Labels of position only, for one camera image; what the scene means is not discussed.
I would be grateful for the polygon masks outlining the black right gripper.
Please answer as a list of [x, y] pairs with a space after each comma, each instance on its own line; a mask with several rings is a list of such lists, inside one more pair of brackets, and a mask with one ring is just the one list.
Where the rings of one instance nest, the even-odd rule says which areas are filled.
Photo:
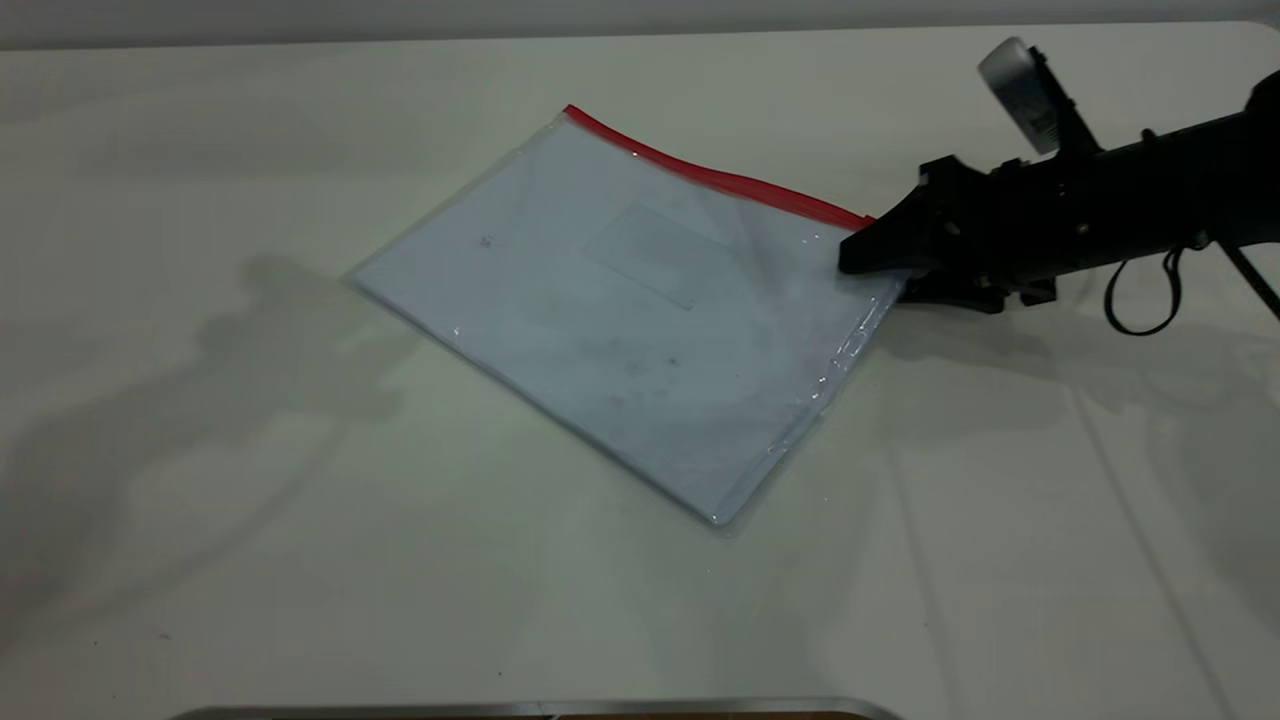
[[899, 304], [984, 315], [1006, 297], [1055, 299], [1061, 275], [1207, 243], [1196, 183], [1215, 123], [1108, 151], [980, 172], [955, 156], [922, 167], [902, 201], [838, 247], [845, 275], [929, 273]]

